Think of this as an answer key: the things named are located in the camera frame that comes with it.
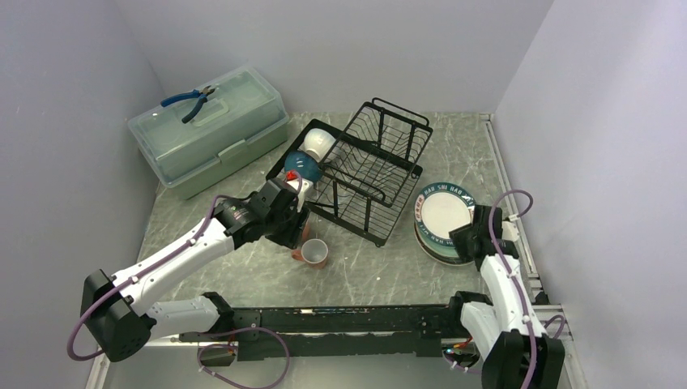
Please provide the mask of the white ceramic bowl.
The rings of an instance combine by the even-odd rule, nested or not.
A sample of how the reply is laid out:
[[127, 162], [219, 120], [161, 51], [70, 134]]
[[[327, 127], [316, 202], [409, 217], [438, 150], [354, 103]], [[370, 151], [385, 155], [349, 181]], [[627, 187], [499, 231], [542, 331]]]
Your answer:
[[302, 150], [316, 162], [321, 162], [335, 145], [335, 137], [320, 128], [310, 129], [301, 145]]

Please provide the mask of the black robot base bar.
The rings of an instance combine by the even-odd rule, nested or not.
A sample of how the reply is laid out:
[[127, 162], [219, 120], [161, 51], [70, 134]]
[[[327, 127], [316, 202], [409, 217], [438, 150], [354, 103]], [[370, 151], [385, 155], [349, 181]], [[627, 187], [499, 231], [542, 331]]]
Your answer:
[[268, 357], [412, 354], [440, 357], [469, 337], [451, 304], [236, 308], [209, 332], [187, 331], [183, 343], [237, 346], [239, 361]]

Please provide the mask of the large pink mug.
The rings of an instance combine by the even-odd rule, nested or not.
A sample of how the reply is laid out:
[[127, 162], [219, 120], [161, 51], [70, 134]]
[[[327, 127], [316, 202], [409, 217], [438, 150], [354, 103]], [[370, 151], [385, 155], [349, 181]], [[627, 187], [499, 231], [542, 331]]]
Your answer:
[[309, 233], [310, 233], [311, 227], [310, 227], [310, 222], [306, 222], [301, 233], [301, 241], [300, 243], [303, 244], [309, 239]]

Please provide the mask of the small pink mug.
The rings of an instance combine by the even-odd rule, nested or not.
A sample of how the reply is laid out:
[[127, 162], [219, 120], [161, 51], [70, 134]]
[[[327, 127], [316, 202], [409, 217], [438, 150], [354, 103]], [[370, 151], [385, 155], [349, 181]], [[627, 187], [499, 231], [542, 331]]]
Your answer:
[[300, 249], [293, 250], [291, 257], [316, 269], [325, 267], [329, 255], [328, 245], [321, 239], [309, 239]]

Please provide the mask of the green rimmed white plate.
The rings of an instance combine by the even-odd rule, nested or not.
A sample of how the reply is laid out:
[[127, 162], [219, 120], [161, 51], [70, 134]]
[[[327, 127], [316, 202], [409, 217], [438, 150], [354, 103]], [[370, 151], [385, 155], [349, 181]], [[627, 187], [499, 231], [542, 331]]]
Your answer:
[[450, 232], [469, 225], [476, 201], [461, 186], [434, 182], [423, 187], [413, 206], [415, 226], [431, 245], [452, 248]]

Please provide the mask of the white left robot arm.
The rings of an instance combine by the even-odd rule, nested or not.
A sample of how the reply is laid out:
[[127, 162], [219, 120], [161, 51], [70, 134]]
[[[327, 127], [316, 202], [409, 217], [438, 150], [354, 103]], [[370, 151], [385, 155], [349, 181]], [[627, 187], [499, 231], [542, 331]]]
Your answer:
[[175, 285], [206, 264], [261, 238], [293, 249], [309, 211], [314, 184], [272, 178], [244, 198], [217, 195], [186, 234], [140, 263], [109, 276], [98, 270], [84, 281], [77, 327], [85, 326], [99, 354], [123, 361], [148, 341], [197, 332], [212, 340], [234, 328], [234, 310], [215, 292], [184, 301], [162, 301]]

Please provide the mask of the dark blue tan bowl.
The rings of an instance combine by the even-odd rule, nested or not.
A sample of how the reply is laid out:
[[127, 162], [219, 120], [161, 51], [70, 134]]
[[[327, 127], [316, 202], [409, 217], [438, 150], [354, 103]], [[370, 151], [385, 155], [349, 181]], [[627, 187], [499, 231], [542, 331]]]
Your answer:
[[312, 183], [318, 182], [322, 178], [322, 172], [318, 167], [318, 162], [307, 153], [296, 150], [289, 152], [284, 161], [284, 172], [296, 171], [301, 178]]

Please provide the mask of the black wire dish rack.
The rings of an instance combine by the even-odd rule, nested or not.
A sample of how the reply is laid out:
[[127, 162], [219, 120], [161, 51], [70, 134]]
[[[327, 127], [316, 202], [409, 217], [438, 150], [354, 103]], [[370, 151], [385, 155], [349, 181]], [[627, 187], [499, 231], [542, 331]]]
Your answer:
[[384, 246], [423, 173], [418, 161], [433, 134], [429, 119], [374, 97], [343, 129], [311, 120], [286, 151], [303, 150], [313, 129], [332, 135], [335, 144], [318, 165], [322, 177], [305, 208]]

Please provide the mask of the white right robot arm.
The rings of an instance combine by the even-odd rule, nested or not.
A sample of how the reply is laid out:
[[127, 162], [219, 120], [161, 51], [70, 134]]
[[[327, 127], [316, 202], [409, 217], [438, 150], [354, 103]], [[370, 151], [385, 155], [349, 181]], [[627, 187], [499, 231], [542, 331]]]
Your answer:
[[483, 388], [556, 388], [565, 360], [526, 294], [518, 250], [503, 237], [502, 210], [476, 205], [469, 224], [450, 231], [457, 253], [472, 260], [489, 294], [458, 292], [446, 315], [456, 336], [470, 335], [483, 360]]

